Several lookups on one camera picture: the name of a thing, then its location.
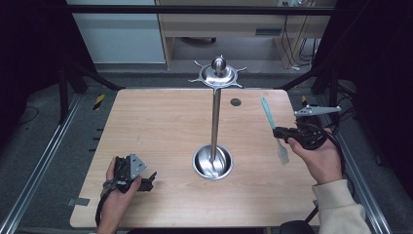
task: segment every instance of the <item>hand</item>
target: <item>hand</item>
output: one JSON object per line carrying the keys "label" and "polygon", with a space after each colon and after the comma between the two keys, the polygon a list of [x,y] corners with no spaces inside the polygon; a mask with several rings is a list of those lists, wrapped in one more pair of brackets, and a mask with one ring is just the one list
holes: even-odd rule
{"label": "hand", "polygon": [[[115,162],[115,158],[113,158],[106,172],[106,180],[114,177],[113,171],[115,170]],[[115,189],[109,194],[103,204],[100,225],[97,228],[96,233],[116,233],[119,224],[131,204],[134,194],[140,186],[141,180],[142,178],[138,176],[126,193],[122,193],[118,189]],[[103,189],[101,195],[103,195],[106,191],[106,189]]]}
{"label": "hand", "polygon": [[340,156],[329,139],[315,150],[304,149],[297,140],[291,137],[288,139],[288,144],[292,151],[304,160],[318,185],[343,178]]}

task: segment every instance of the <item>metal pole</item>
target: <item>metal pole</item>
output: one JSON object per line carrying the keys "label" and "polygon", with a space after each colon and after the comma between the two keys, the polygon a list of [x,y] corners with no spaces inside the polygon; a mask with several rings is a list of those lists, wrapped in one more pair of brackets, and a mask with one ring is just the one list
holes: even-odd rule
{"label": "metal pole", "polygon": [[216,147],[218,140],[218,122],[219,122],[219,106],[221,102],[221,89],[213,90],[213,104],[212,104],[212,134],[210,138],[210,157],[209,161],[213,165],[216,156]]}

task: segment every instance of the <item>beige sleeve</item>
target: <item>beige sleeve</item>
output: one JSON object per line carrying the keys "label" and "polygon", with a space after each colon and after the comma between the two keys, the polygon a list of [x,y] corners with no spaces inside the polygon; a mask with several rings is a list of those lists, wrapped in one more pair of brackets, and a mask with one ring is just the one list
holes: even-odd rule
{"label": "beige sleeve", "polygon": [[365,210],[350,194],[345,179],[313,187],[319,202],[319,234],[371,233]]}

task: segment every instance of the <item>wooden table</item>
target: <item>wooden table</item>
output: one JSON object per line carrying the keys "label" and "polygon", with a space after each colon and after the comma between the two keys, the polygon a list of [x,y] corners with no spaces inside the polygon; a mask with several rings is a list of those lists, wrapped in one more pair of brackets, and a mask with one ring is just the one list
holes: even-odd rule
{"label": "wooden table", "polygon": [[[114,156],[135,152],[158,172],[151,192],[135,195],[124,227],[265,227],[304,219],[314,208],[311,178],[287,145],[283,166],[261,105],[265,97],[276,125],[295,127],[285,91],[222,91],[218,144],[234,156],[231,173],[217,181],[192,167],[195,151],[210,143],[212,89],[122,90],[116,97],[70,223],[94,227],[101,184]],[[240,106],[233,106],[239,98]],[[315,218],[312,224],[319,224]]]}

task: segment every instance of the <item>floor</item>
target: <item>floor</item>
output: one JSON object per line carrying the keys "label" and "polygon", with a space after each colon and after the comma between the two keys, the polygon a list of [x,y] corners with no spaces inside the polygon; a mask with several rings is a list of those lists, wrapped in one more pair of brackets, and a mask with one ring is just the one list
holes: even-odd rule
{"label": "floor", "polygon": [[[197,78],[199,72],[193,60],[209,64],[220,55],[235,68],[247,67],[247,72],[241,73],[239,80],[247,88],[279,87],[310,68],[310,65],[302,66],[300,70],[283,68],[273,40],[268,38],[217,38],[215,44],[210,44],[208,39],[182,38],[175,42],[170,69],[138,64],[135,70],[102,67],[100,74],[129,88],[201,88],[188,82],[188,79]],[[0,151],[0,177],[3,178],[0,217],[5,221],[13,207],[22,205],[22,213],[14,216],[18,233],[89,231],[70,227],[73,207],[68,205],[68,201],[78,197],[116,92],[89,78],[86,80],[89,85],[86,94],[70,92],[70,100],[77,104],[71,107],[76,112],[65,122],[67,130],[60,132],[61,125],[57,123],[58,88],[51,86],[30,97],[20,124]],[[311,84],[312,80],[309,80],[288,92],[294,109],[300,107],[302,95],[310,103],[322,104],[326,100],[325,96],[312,96],[309,92]],[[105,94],[104,101],[98,111],[93,110],[96,97],[101,94]],[[346,99],[340,104],[343,108],[351,108]],[[371,192],[374,204],[378,206],[378,209],[366,206],[369,213],[367,222],[377,233],[413,233],[413,202],[403,191],[392,169],[376,165],[374,152],[355,116],[353,113],[341,123],[340,134],[355,159],[356,173],[363,177],[364,183],[359,186],[368,188],[367,192]],[[56,140],[54,145],[49,145],[51,139]],[[44,163],[44,167],[40,167],[39,162]],[[17,203],[21,191],[29,191],[29,195],[23,194],[27,195],[25,198],[29,202]],[[359,194],[363,193],[357,193],[356,200],[364,201]],[[374,229],[383,227],[372,224],[380,217],[384,218],[391,231]],[[278,233],[277,227],[272,231]]]}

